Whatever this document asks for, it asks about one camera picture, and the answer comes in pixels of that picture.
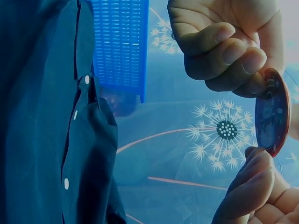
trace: red line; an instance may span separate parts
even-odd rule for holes
[[[126,217],[134,220],[135,222],[139,223],[139,224],[144,224],[143,222],[139,221],[137,218],[134,218],[133,216],[130,216],[129,214],[126,213]]]
[[[205,184],[200,184],[200,183],[193,183],[193,182],[186,182],[186,181],[177,181],[177,180],[171,180],[171,179],[165,179],[165,178],[159,178],[159,177],[152,177],[152,176],[149,176],[148,178],[150,180],[167,182],[167,183],[176,183],[176,184],[192,185],[192,186],[198,186],[198,187],[204,187],[204,188],[213,188],[213,189],[218,189],[218,190],[227,190],[227,188],[210,186],[210,185],[205,185]]]
[[[215,129],[215,128],[202,128],[201,130],[212,130],[212,129]],[[175,133],[175,132],[182,132],[182,131],[189,131],[190,128],[180,128],[180,129],[176,129],[176,130],[171,130],[171,131],[167,131],[167,132],[162,132],[162,133],[159,133],[159,134],[154,134],[154,135],[151,135],[151,136],[148,136],[146,138],[143,138],[143,139],[139,139],[139,140],[136,140],[136,141],[133,141],[129,144],[126,144],[125,146],[123,147],[120,147],[116,153],[120,153],[124,150],[126,150],[127,148],[139,143],[139,142],[142,142],[142,141],[145,141],[145,140],[148,140],[148,139],[152,139],[154,137],[158,137],[158,136],[161,136],[161,135],[164,135],[164,134],[170,134],[170,133]]]

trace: blue basket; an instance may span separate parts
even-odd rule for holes
[[[92,0],[94,73],[107,88],[145,98],[149,0]]]

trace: shirt button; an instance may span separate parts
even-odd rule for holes
[[[90,81],[89,76],[85,76],[85,83],[86,83],[86,84],[89,84],[89,81]]]
[[[74,114],[74,120],[77,118],[77,114],[78,114],[78,111],[76,110],[75,114]]]
[[[68,190],[70,186],[69,179],[65,178],[64,180],[64,189]]]

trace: shirt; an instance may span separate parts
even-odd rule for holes
[[[125,223],[83,0],[0,0],[0,223]]]

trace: red disc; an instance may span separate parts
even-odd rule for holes
[[[266,91],[256,98],[256,140],[259,147],[275,157],[285,143],[290,125],[289,91],[280,74],[273,68],[263,76]]]

